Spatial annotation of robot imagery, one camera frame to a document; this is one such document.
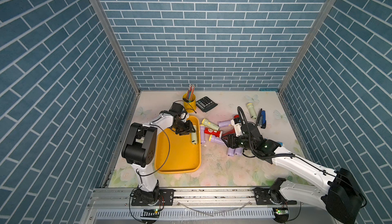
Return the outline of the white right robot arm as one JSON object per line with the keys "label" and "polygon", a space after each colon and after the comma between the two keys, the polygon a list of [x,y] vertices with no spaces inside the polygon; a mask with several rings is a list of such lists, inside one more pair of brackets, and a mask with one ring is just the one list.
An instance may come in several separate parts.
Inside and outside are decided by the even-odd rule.
{"label": "white right robot arm", "polygon": [[280,143],[264,139],[251,123],[235,126],[222,135],[228,148],[249,150],[254,157],[282,167],[310,185],[295,184],[278,178],[268,190],[274,204],[297,201],[327,211],[342,224],[353,224],[366,204],[366,198],[353,174],[344,168],[330,169],[294,154]]}

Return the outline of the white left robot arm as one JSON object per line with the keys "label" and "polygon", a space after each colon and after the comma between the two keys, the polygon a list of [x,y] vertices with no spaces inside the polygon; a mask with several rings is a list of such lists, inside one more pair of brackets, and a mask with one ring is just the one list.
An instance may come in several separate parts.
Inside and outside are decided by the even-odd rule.
{"label": "white left robot arm", "polygon": [[134,169],[138,178],[138,187],[134,196],[144,205],[155,205],[160,196],[159,181],[155,177],[157,170],[151,164],[156,151],[158,135],[165,129],[172,129],[180,136],[197,132],[197,127],[188,119],[187,112],[162,111],[153,120],[139,124],[132,123],[124,140],[121,157]]}

